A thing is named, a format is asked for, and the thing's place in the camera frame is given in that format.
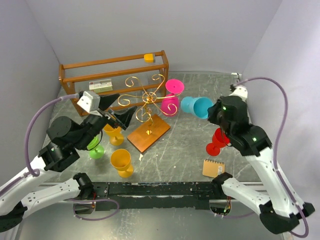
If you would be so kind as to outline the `blue wine glass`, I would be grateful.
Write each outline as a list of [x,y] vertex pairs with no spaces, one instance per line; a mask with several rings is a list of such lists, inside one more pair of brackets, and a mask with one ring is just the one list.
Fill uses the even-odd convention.
[[212,107],[214,103],[207,97],[191,97],[186,96],[180,102],[180,108],[183,112],[192,114],[199,119],[207,119],[208,108]]

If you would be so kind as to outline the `red wine glass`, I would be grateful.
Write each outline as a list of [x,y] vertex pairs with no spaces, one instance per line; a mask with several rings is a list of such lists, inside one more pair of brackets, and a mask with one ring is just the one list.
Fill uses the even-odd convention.
[[206,146],[206,152],[213,157],[220,154],[221,149],[230,144],[229,138],[225,135],[221,128],[217,128],[212,136],[211,143]]

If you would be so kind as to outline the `pink wine glass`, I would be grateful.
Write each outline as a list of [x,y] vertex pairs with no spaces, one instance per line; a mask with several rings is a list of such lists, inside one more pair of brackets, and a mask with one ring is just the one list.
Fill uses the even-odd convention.
[[160,109],[164,115],[173,117],[179,110],[179,95],[184,91],[185,85],[178,79],[170,79],[166,82],[165,88],[168,94],[162,98]]

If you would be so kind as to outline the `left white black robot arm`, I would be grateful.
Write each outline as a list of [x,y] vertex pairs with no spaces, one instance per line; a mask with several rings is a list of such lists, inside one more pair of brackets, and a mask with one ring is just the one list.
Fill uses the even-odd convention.
[[[26,168],[0,188],[0,231],[6,232],[34,212],[64,200],[86,201],[93,184],[86,173],[78,173],[66,182],[35,192],[35,187],[63,172],[80,156],[78,151],[90,151],[90,143],[102,134],[106,125],[126,130],[137,110],[136,106],[115,112],[109,107],[120,94],[102,95],[92,91],[68,94],[45,104],[31,119],[24,137]],[[50,139],[38,155],[29,159],[29,137],[40,114],[55,103],[78,99],[77,105],[89,115],[78,124],[66,116],[56,118],[46,133]]]

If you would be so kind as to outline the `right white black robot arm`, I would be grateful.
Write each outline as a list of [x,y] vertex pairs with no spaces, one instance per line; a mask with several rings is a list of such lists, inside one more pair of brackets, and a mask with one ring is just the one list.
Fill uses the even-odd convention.
[[271,233],[292,233],[300,220],[305,221],[315,208],[294,193],[276,162],[275,146],[261,127],[250,123],[247,110],[247,103],[241,97],[222,96],[208,108],[208,121],[221,127],[231,146],[247,159],[267,195],[247,187],[227,172],[213,179],[213,192],[250,208]]

